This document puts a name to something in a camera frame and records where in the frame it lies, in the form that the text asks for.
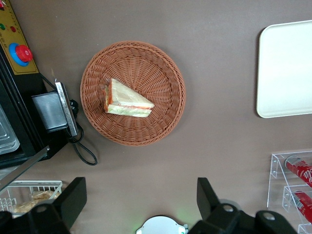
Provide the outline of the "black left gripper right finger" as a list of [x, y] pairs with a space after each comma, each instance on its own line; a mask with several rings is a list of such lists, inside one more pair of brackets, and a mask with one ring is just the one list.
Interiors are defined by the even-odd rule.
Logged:
[[197, 206], [202, 219], [191, 234], [295, 234], [296, 230], [277, 212], [258, 211], [250, 216], [230, 203], [222, 203], [205, 177], [197, 179]]

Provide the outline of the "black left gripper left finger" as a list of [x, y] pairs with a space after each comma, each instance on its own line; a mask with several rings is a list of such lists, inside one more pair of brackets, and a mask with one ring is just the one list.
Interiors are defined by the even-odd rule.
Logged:
[[0, 213], [2, 234], [69, 234], [87, 202], [86, 179], [76, 177], [52, 202], [41, 202], [29, 212], [13, 218]]

